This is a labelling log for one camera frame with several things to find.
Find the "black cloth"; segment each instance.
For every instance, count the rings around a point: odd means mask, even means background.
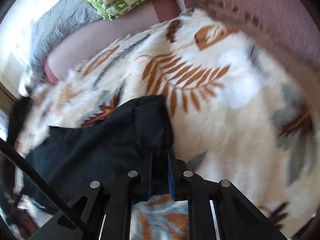
[[[25,118],[30,111],[33,100],[30,97],[22,97],[21,99],[15,101],[10,114],[9,114],[9,128],[8,128],[8,137],[7,144],[14,146],[14,143],[20,133],[21,128],[23,127],[23,123]],[[13,188],[15,186],[15,166],[9,161],[7,158],[4,158],[3,162],[3,184],[5,191],[12,195]]]
[[[141,172],[141,178],[148,177],[150,164],[146,160],[151,152],[159,160],[152,162],[156,163],[153,170],[161,173],[166,166],[166,150],[172,143],[164,99],[150,96],[128,101],[91,127],[50,127],[50,136],[26,160],[67,203],[94,180],[106,185],[131,170]],[[26,176],[24,184],[24,193],[44,206],[46,212],[57,211]],[[169,192],[167,183],[159,182],[153,189],[153,194]]]

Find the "leaf pattern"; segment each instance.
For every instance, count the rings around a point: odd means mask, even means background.
[[[201,163],[204,161],[205,157],[207,155],[207,151],[200,153],[199,155],[196,155],[192,159],[190,159],[187,162],[187,167],[189,171],[196,171]]]
[[[305,140],[309,134],[313,133],[313,123],[311,119],[310,107],[302,104],[298,107],[298,115],[292,121],[282,125],[280,136],[288,136],[300,131],[300,137]]]
[[[182,91],[182,104],[184,111],[188,113],[188,97],[184,91]]]
[[[195,35],[196,44],[200,50],[204,50],[209,46],[225,39],[230,34],[238,33],[239,30],[235,27],[225,26],[205,26],[202,27]]]
[[[176,82],[176,84],[175,84],[174,86],[177,86],[177,85],[179,85],[180,83],[182,83],[183,81],[185,81],[186,79],[190,78],[199,68],[200,68],[200,66],[199,66],[199,67],[196,67],[196,68],[194,68],[194,69],[192,69],[192,70],[190,70],[190,71],[187,72],[187,73],[185,73],[185,74],[182,76],[182,78],[180,78],[180,79]]]
[[[177,108],[177,90],[174,88],[171,94],[170,115],[174,116]]]
[[[283,224],[279,224],[279,222],[289,215],[287,212],[283,212],[288,205],[289,202],[283,202],[273,211],[270,211],[265,206],[260,206],[259,209],[267,211],[269,213],[268,219],[270,220],[271,224],[280,230],[282,229]]]
[[[188,223],[189,223],[188,215],[171,213],[171,214],[166,214],[163,217],[167,219],[169,222],[171,222],[172,224],[174,224],[180,230],[184,232],[188,231]]]
[[[107,60],[120,46],[117,45],[113,49],[108,49],[105,53],[101,54],[99,57],[97,57],[85,70],[84,76],[89,75],[92,71],[96,69],[97,66],[99,66],[102,62]]]
[[[145,67],[144,69],[144,72],[142,74],[142,80],[144,80],[150,73],[150,70],[152,69],[152,65],[153,65],[153,62],[160,58],[160,57],[167,57],[167,56],[170,56],[172,53],[170,54],[160,54],[158,56],[155,56],[152,60],[150,60],[150,62],[147,64],[147,66]]]
[[[113,96],[109,106],[106,106],[105,104],[99,106],[102,113],[94,114],[94,116],[90,117],[88,120],[85,120],[81,124],[81,127],[87,127],[87,126],[93,125],[95,121],[106,119],[113,112],[113,110],[115,110],[116,107],[119,105],[119,101],[120,101],[120,91]]]
[[[141,226],[142,226],[142,232],[141,232],[142,240],[151,240],[152,236],[151,236],[151,229],[150,229],[149,221],[142,214],[142,212],[140,210],[138,210],[138,213],[139,213],[140,222],[141,222]]]
[[[70,103],[71,99],[80,95],[82,93],[82,91],[83,91],[82,89],[79,91],[74,91],[70,84],[65,86],[65,88],[63,88],[60,93],[59,102],[58,102],[58,109],[59,110],[62,109],[62,107],[65,104]]]
[[[192,90],[190,91],[190,97],[191,97],[191,100],[192,100],[193,104],[195,105],[195,108],[197,110],[200,110],[199,100],[198,100],[196,94]]]
[[[222,76],[224,76],[224,75],[227,73],[227,71],[229,70],[229,68],[230,68],[230,65],[222,68],[222,70],[219,71],[219,73],[215,76],[214,80],[215,80],[215,79],[218,79],[218,78],[221,78]]]
[[[174,20],[169,23],[166,34],[167,41],[170,40],[171,43],[176,41],[176,33],[182,27],[182,25],[182,20]]]
[[[293,86],[282,88],[285,108],[272,115],[272,121],[278,130],[278,147],[290,149],[288,161],[288,185],[296,181],[304,167],[311,174],[318,162],[318,146],[312,111],[301,93]]]
[[[189,222],[188,222],[188,215],[186,214],[179,214],[179,213],[170,213],[163,216],[166,220],[170,223],[175,225],[177,229],[182,231],[176,232],[173,230],[169,225],[167,225],[168,231],[174,240],[187,240],[189,236]]]
[[[41,106],[42,102],[45,100],[45,98],[47,97],[48,92],[50,91],[50,89],[53,87],[53,84],[47,84],[46,87],[41,91],[41,93],[37,96],[36,101],[34,103],[34,105],[36,107]]]
[[[104,75],[106,74],[106,72],[112,68],[116,62],[119,61],[119,59],[126,57],[130,52],[132,52],[134,50],[134,48],[136,46],[138,46],[139,44],[142,44],[145,40],[147,40],[150,37],[150,34],[145,35],[143,38],[141,38],[138,41],[135,41],[134,43],[130,44],[129,46],[125,46],[124,48],[122,48],[122,50],[120,52],[117,53],[117,55],[115,55],[113,57],[113,59],[109,60],[108,63],[105,65],[105,67],[103,68],[103,70],[100,72],[99,76],[96,78],[96,80],[93,82],[92,88],[96,89],[101,81],[101,79],[104,77]]]
[[[203,68],[202,65],[192,68],[193,64],[186,65],[187,61],[181,62],[182,57],[176,56],[171,53],[151,57],[142,74],[142,80],[148,77],[146,95],[162,94],[169,104],[172,117],[176,113],[178,102],[181,101],[185,113],[189,112],[189,103],[200,111],[201,98],[208,102],[209,97],[216,97],[213,89],[224,87],[216,80],[224,76],[230,69],[230,65],[215,69]]]
[[[165,204],[167,202],[170,202],[172,201],[172,198],[170,195],[166,195],[164,197],[161,197],[159,199],[156,199],[155,201],[152,201],[152,202],[148,202],[146,204],[147,207],[151,207],[151,206],[157,206],[157,205],[162,205],[162,204]]]

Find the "black cable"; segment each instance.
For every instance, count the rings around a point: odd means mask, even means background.
[[[50,188],[41,176],[31,167],[31,165],[22,158],[12,146],[8,145],[1,138],[0,151],[7,159],[9,159],[29,177],[39,190],[41,190],[42,193],[84,233],[85,237],[90,240],[98,240],[95,234],[89,230],[87,225],[72,212],[72,210],[59,198],[59,196]]]

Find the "gray comforter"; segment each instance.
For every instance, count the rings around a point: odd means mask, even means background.
[[[33,26],[29,65],[34,77],[44,75],[49,53],[81,26],[102,19],[86,0],[60,0]]]

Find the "screw head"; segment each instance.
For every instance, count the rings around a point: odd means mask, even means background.
[[[223,187],[229,187],[231,185],[231,182],[227,179],[224,179],[223,181],[221,181],[221,185]]]
[[[190,178],[190,177],[193,176],[193,172],[192,172],[192,171],[185,171],[185,172],[183,173],[183,176]]]
[[[92,188],[97,188],[99,186],[100,186],[100,182],[98,182],[96,180],[90,183],[90,187],[92,187]]]
[[[134,178],[134,177],[138,176],[138,173],[136,171],[129,171],[128,176],[131,178]]]

